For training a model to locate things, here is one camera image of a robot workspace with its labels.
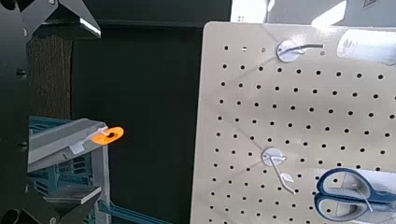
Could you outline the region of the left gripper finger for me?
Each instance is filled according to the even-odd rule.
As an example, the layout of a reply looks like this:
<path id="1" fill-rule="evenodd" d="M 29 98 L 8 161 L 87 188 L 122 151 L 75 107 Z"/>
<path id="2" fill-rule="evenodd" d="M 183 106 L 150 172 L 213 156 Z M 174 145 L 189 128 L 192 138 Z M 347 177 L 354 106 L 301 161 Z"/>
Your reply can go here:
<path id="1" fill-rule="evenodd" d="M 48 195 L 30 190 L 18 224 L 82 224 L 101 191 L 96 186 L 66 186 Z"/>
<path id="2" fill-rule="evenodd" d="M 29 36 L 100 38 L 101 28 L 83 0 L 18 0 Z"/>

